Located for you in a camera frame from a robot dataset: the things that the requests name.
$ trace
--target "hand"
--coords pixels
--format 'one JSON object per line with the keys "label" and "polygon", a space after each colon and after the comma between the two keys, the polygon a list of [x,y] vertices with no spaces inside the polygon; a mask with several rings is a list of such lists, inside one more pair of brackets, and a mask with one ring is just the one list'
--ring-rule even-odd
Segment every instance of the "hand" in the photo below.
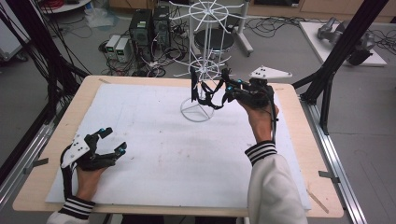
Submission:
{"label": "hand", "polygon": [[95,195],[100,177],[106,168],[95,171],[83,171],[77,167],[78,192],[76,197],[90,202]]}
{"label": "hand", "polygon": [[[242,102],[238,103],[245,108],[248,115],[248,122],[251,126],[251,130],[253,131],[254,137],[256,138],[256,142],[260,143],[262,141],[270,141],[272,140],[272,118],[271,106],[268,105],[265,108],[257,108],[253,109],[252,107],[243,104]],[[276,117],[279,113],[279,109],[276,107]]]}

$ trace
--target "white paper sheet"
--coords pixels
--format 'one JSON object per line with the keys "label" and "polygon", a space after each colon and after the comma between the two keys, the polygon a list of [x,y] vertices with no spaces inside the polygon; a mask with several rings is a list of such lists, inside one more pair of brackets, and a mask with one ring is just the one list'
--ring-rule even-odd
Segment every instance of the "white paper sheet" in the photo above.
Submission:
{"label": "white paper sheet", "polygon": [[[216,94],[219,104],[224,91]],[[97,153],[126,142],[126,154],[108,168],[93,200],[106,204],[246,208],[251,164],[245,150],[255,144],[246,111],[236,102],[212,119],[192,122],[180,112],[190,88],[103,84],[77,134],[111,127]],[[311,205],[282,112],[276,147],[287,159],[305,209]],[[62,174],[47,202],[64,202]]]}

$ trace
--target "cabinet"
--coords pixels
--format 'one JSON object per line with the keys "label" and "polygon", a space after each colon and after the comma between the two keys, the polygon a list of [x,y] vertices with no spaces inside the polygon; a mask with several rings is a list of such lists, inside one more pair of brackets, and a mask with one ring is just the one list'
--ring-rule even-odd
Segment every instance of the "cabinet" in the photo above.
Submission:
{"label": "cabinet", "polygon": [[[264,17],[300,17],[306,19],[351,20],[363,0],[300,0],[297,7],[273,7],[255,5],[250,1],[248,15]],[[375,19],[377,22],[390,22],[396,16],[396,0],[389,0],[387,5]]]}
{"label": "cabinet", "polygon": [[109,5],[116,10],[135,10],[137,8],[154,9],[156,6],[155,0],[109,0]]}
{"label": "cabinet", "polygon": [[[363,0],[305,0],[302,12],[355,14]],[[396,0],[389,0],[379,16],[396,16]]]}

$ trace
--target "robotic hand exoskeleton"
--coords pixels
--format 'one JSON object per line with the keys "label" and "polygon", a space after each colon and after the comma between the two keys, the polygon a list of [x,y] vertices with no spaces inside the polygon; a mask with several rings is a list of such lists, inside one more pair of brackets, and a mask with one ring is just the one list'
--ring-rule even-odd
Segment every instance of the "robotic hand exoskeleton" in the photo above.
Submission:
{"label": "robotic hand exoskeleton", "polygon": [[251,78],[249,82],[241,79],[229,79],[226,83],[224,97],[228,98],[228,102],[238,100],[254,109],[264,109],[268,105],[271,109],[271,120],[273,128],[273,141],[275,142],[276,133],[276,106],[274,103],[274,89],[268,85],[267,79]]}
{"label": "robotic hand exoskeleton", "polygon": [[96,153],[99,138],[105,138],[111,134],[111,128],[101,129],[93,134],[87,134],[82,138],[79,134],[73,140],[61,156],[61,170],[64,177],[64,197],[72,195],[72,176],[77,164],[84,171],[94,171],[113,166],[116,160],[125,154],[127,145],[125,142],[114,149],[113,153],[99,155]]}
{"label": "robotic hand exoskeleton", "polygon": [[[264,109],[265,107],[270,105],[271,119],[273,121],[273,141],[275,142],[277,119],[276,106],[274,103],[274,89],[270,85],[268,85],[267,79],[263,78],[264,76],[260,73],[258,73],[258,75],[253,74],[254,77],[252,77],[249,82],[245,82],[241,79],[230,79],[230,72],[231,69],[229,68],[223,68],[221,70],[221,80],[213,91],[204,82],[202,82],[201,87],[205,92],[205,99],[200,99],[198,95],[198,90],[196,88],[198,80],[195,78],[195,70],[191,69],[191,100],[197,100],[200,105],[208,105],[216,110],[223,108],[226,101],[230,103],[235,99],[254,109]],[[212,103],[212,97],[224,83],[226,89],[221,100],[221,105],[214,105]]]}

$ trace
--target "white sleeve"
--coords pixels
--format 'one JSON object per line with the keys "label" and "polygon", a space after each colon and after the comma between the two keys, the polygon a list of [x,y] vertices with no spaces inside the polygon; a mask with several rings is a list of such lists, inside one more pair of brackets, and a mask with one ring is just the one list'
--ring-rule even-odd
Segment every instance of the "white sleeve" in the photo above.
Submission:
{"label": "white sleeve", "polygon": [[66,199],[64,207],[59,212],[50,215],[47,224],[89,224],[88,217],[94,206],[93,202],[71,196]]}
{"label": "white sleeve", "polygon": [[47,224],[89,224],[90,221],[88,219],[79,219],[76,217],[72,217],[67,214],[54,212],[50,215],[47,220]]}
{"label": "white sleeve", "polygon": [[245,152],[253,168],[247,194],[251,224],[308,223],[287,161],[264,141]]}

